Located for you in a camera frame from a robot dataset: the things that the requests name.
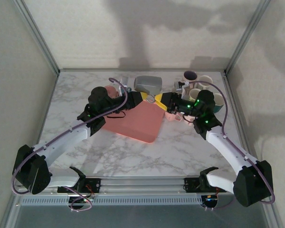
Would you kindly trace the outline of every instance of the white cup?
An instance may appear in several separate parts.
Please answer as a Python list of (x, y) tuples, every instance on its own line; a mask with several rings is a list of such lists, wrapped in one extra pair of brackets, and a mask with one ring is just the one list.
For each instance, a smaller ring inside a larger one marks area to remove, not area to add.
[[(209, 82), (209, 83), (213, 83), (212, 81), (212, 78), (207, 76), (207, 75), (202, 75), (198, 78), (198, 81), (204, 81), (204, 82)], [(198, 85), (197, 85), (197, 88), (200, 89), (200, 90), (203, 90), (203, 89), (208, 89), (209, 88), (209, 84), (207, 83), (201, 83), (201, 82), (198, 82)]]
[(200, 89), (192, 89), (189, 92), (189, 100), (194, 101), (196, 100), (196, 98), (198, 97), (198, 94), (200, 92)]

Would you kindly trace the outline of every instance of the metal rod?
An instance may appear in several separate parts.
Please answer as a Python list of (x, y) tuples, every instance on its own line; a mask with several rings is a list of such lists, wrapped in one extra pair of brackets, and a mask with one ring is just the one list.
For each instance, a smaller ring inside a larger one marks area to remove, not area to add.
[[(222, 73), (222, 77), (227, 95), (229, 97), (231, 108), (235, 117), (237, 131), (240, 136), (241, 144), (246, 151), (248, 151), (253, 156), (257, 157), (255, 150), (253, 150), (253, 145), (249, 143), (248, 136), (246, 134), (246, 131), (244, 130), (244, 125), (241, 121), (243, 119), (243, 114), (240, 113), (239, 111), (240, 105), (237, 104), (237, 100), (234, 98), (228, 78), (224, 73)], [(265, 219), (268, 222), (269, 227), (282, 227), (281, 222), (279, 222), (279, 215), (277, 209), (275, 208), (275, 204), (274, 205), (262, 204), (262, 206), (266, 217)]]
[(233, 67), (235, 66), (238, 58), (240, 57), (241, 53), (243, 52), (247, 42), (249, 41), (252, 33), (254, 32), (254, 30), (257, 27), (257, 24), (259, 23), (259, 21), (261, 20), (264, 12), (266, 11), (269, 3), (271, 0), (261, 0), (254, 12), (254, 14), (251, 17), (251, 20), (246, 28), (246, 30), (244, 31), (235, 51), (232, 54), (232, 57), (226, 67), (225, 73), (226, 76), (228, 77), (229, 73), (232, 71)]
[(46, 119), (47, 119), (47, 116), (48, 116), (48, 111), (49, 111), (49, 108), (51, 106), (51, 102), (52, 102), (52, 99), (53, 99), (53, 95), (54, 95), (54, 92), (55, 92), (55, 88), (56, 88), (57, 82), (58, 82), (58, 77), (55, 80), (54, 87), (53, 87), (53, 90), (51, 92), (51, 97), (50, 97), (50, 99), (48, 101), (48, 104), (47, 104), (47, 110), (46, 110), (46, 113), (44, 115), (44, 118), (43, 118), (43, 121), (42, 121), (42, 126), (41, 126), (41, 129), (39, 131), (36, 143), (39, 143), (39, 141), (40, 141), (40, 138), (41, 138), (41, 135), (42, 135), (42, 132), (43, 132), (43, 128), (44, 128), (44, 125), (46, 123)]
[(26, 6), (23, 0), (12, 0), (15, 3), (17, 9), (19, 10), (21, 16), (24, 19), (24, 22), (28, 26), (29, 30), (32, 33), (33, 38), (36, 40), (37, 44), (39, 45), (41, 51), (43, 52), (45, 58), (47, 59), (48, 63), (50, 64), (52, 70), (58, 76), (60, 69), (58, 67), (57, 62), (55, 61), (51, 51), (49, 50), (45, 40), (43, 39), (41, 32), (39, 31), (37, 24), (35, 23), (31, 13), (29, 12), (28, 7)]
[(189, 68), (149, 68), (149, 69), (119, 69), (119, 68), (63, 68), (60, 69), (61, 72), (150, 72), (150, 71), (172, 71), (172, 72), (181, 72), (186, 70), (193, 70), (196, 72), (220, 72), (222, 69), (189, 69)]

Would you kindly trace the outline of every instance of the aluminum frame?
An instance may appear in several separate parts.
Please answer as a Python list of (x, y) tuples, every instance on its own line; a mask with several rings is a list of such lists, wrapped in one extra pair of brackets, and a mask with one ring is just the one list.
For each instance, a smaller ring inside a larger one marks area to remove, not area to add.
[(50, 49), (48, 48), (43, 36), (41, 35), (41, 32), (39, 31), (38, 26), (35, 23), (31, 13), (29, 12), (29, 9), (26, 6), (24, 0), (12, 0), (12, 2), (15, 4), (16, 8), (20, 12), (24, 20), (24, 23), (27, 25), (28, 29), (31, 31), (33, 38), (35, 39), (38, 46), (40, 47), (42, 53), (44, 54), (52, 70), (55, 72), (57, 76), (59, 76), (59, 73), (60, 73), (59, 66), (57, 62), (55, 61)]
[(270, 1), (271, 0), (261, 0), (259, 2), (254, 14), (252, 15), (252, 17), (250, 19), (250, 22), (249, 22), (247, 28), (245, 29), (239, 43), (237, 44), (235, 51), (232, 54), (231, 59), (230, 59), (228, 65), (226, 67), (225, 73), (227, 76), (229, 75), (229, 73), (234, 68), (238, 58), (242, 54), (247, 42), (249, 41), (254, 30), (256, 29), (257, 24), (261, 20), (261, 18), (263, 16), (264, 12), (266, 11)]
[[(237, 104), (235, 99), (234, 99), (234, 96), (233, 96), (233, 93), (231, 90), (231, 86), (230, 86), (229, 81), (228, 81), (228, 77), (226, 76), (226, 74), (224, 72), (222, 72), (221, 75), (222, 75), (222, 78), (224, 81), (224, 85), (225, 85), (227, 95), (229, 97), (231, 109), (233, 111), (233, 115), (234, 115), (235, 120), (236, 120), (237, 132), (239, 133), (242, 147), (246, 151), (248, 151), (250, 154), (257, 157), (255, 151), (252, 150), (252, 146), (248, 143), (249, 142), (248, 137), (247, 137), (247, 134), (243, 128), (243, 124), (242, 124), (242, 121), (240, 118), (240, 113), (239, 113), (238, 108), (237, 108), (239, 104)], [(277, 227), (282, 228), (283, 227), (282, 224), (280, 224), (278, 222), (279, 221), (278, 213), (276, 212), (276, 209), (274, 208), (274, 206), (270, 205), (270, 204), (262, 204), (262, 206), (263, 206), (263, 210), (264, 210), (266, 220), (267, 220), (269, 227), (270, 228), (277, 228)]]
[[(237, 132), (239, 133), (241, 144), (243, 148), (247, 151), (250, 150), (249, 144), (247, 143), (247, 137), (245, 135), (243, 125), (240, 120), (240, 115), (237, 109), (237, 104), (235, 103), (228, 78), (225, 73), (221, 70), (221, 76), (224, 82), (224, 86), (229, 98), (229, 102), (231, 104), (231, 109), (233, 111)], [(163, 177), (101, 177), (102, 185), (99, 194), (97, 197), (100, 199), (149, 199), (150, 197), (164, 197), (165, 199), (175, 199), (178, 198), (186, 198), (186, 197), (199, 197), (201, 195), (207, 195), (210, 193), (186, 193), (183, 189), (184, 178), (188, 176), (163, 176)], [(17, 220), (17, 215), (19, 212), (19, 208), (21, 203), (25, 198), (35, 198), (35, 197), (46, 197), (46, 199), (51, 199), (55, 197), (70, 197), (76, 196), (73, 193), (70, 194), (61, 194), (57, 193), (57, 189), (46, 189), (41, 192), (38, 196), (33, 196), (31, 194), (27, 194), (25, 196), (16, 196), (8, 219), (6, 226), (4, 227), (13, 227)], [(266, 219), (269, 227), (278, 227), (276, 214), (271, 205), (263, 205), (264, 212), (266, 215)]]

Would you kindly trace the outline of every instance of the white wall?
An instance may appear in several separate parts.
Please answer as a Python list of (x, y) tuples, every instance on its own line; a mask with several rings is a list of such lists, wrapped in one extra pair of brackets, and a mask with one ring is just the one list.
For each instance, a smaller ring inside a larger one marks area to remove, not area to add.
[(10, 0), (0, 0), (0, 222), (17, 150), (33, 145), (56, 76)]
[(25, 0), (60, 68), (223, 69), (259, 0)]
[(285, 227), (285, 0), (272, 0), (229, 76), (258, 156), (273, 169)]

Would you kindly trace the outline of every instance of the black bracket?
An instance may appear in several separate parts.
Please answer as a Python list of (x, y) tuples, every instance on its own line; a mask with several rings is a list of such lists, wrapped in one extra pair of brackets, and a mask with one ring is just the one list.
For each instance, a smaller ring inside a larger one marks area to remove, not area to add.
[[(81, 189), (78, 189), (78, 192), (79, 193), (91, 193), (87, 185), (91, 187), (93, 193), (99, 193), (101, 179), (100, 178), (85, 178), (83, 182), (83, 186)], [(58, 187), (57, 193), (73, 193), (73, 192), (64, 187)]]
[(201, 196), (201, 201), (203, 202), (202, 206), (206, 208), (214, 208), (218, 204), (217, 195), (204, 195)]
[[(185, 185), (183, 188), (186, 191), (186, 193), (203, 193), (203, 192), (216, 193), (217, 188), (209, 185), (207, 181), (207, 176), (206, 176), (209, 172), (216, 170), (216, 169), (218, 168), (211, 167), (211, 168), (201, 171), (199, 177), (184, 178)], [(223, 189), (219, 189), (219, 192), (226, 192), (226, 191)]]

